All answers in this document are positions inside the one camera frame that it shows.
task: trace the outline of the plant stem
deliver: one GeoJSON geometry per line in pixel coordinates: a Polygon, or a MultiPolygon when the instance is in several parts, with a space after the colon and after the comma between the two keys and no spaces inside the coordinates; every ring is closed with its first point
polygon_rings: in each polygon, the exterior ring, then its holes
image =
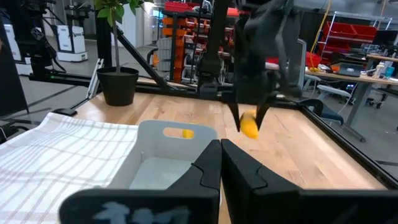
{"type": "Polygon", "coordinates": [[[120,60],[119,60],[119,46],[118,46],[118,26],[116,20],[113,20],[113,39],[114,39],[114,51],[116,59],[116,75],[120,75],[120,60]]]}

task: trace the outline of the yellow banana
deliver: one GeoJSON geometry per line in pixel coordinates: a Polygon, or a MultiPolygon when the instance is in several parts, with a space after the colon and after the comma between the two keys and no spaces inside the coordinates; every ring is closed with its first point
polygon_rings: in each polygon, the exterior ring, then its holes
{"type": "Polygon", "coordinates": [[[191,139],[193,138],[195,135],[195,133],[192,130],[188,130],[188,129],[183,129],[182,130],[182,137],[186,138],[186,139],[191,139]]]}
{"type": "Polygon", "coordinates": [[[259,129],[256,124],[256,113],[256,110],[248,110],[241,116],[241,131],[252,139],[257,139],[259,137],[259,129]]]}

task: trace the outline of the white grid-patterned cloth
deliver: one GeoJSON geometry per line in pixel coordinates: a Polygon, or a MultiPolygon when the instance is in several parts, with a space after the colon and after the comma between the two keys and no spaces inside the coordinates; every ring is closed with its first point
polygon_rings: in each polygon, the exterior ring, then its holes
{"type": "Polygon", "coordinates": [[[57,223],[65,198],[111,182],[137,130],[49,113],[0,145],[0,223],[57,223]]]}

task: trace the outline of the wooden tabletop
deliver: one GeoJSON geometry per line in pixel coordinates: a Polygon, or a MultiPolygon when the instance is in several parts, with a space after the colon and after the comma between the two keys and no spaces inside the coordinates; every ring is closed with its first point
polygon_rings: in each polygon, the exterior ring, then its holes
{"type": "MultiPolygon", "coordinates": [[[[253,109],[240,105],[242,113],[253,109]]],[[[264,118],[258,140],[236,131],[226,105],[136,93],[130,106],[112,107],[100,94],[77,109],[75,118],[118,124],[139,124],[161,119],[202,124],[214,128],[277,174],[305,189],[385,189],[371,174],[345,153],[301,112],[271,108],[264,118]]],[[[223,195],[219,223],[230,223],[223,195]]]]}
{"type": "Polygon", "coordinates": [[[307,75],[314,75],[317,77],[327,77],[327,78],[335,78],[339,80],[350,80],[353,82],[365,82],[365,83],[379,83],[379,84],[385,84],[385,85],[398,85],[398,82],[394,82],[391,80],[384,80],[381,78],[372,78],[366,75],[361,75],[359,78],[356,77],[349,77],[346,75],[339,75],[335,73],[326,73],[326,72],[310,72],[307,71],[305,72],[307,75]]]}
{"type": "Polygon", "coordinates": [[[388,62],[398,62],[398,58],[393,58],[393,57],[385,57],[385,56],[372,55],[372,54],[368,54],[367,57],[376,60],[386,60],[388,62]]]}

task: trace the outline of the white robot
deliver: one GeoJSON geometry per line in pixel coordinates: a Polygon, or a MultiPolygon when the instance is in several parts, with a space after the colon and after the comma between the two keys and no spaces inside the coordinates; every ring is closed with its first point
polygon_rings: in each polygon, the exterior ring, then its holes
{"type": "Polygon", "coordinates": [[[29,57],[22,57],[21,52],[19,51],[19,47],[17,42],[15,41],[15,34],[12,25],[5,24],[4,28],[6,30],[8,42],[11,48],[12,56],[14,57],[14,61],[16,63],[18,74],[20,75],[29,75],[32,71],[32,66],[30,65],[30,58],[29,57]]]}
{"type": "Polygon", "coordinates": [[[58,60],[63,62],[82,62],[88,60],[85,45],[83,22],[89,18],[88,13],[93,11],[90,5],[76,4],[66,6],[68,25],[57,26],[58,60]],[[78,21],[79,26],[74,26],[73,21],[78,21]]]}

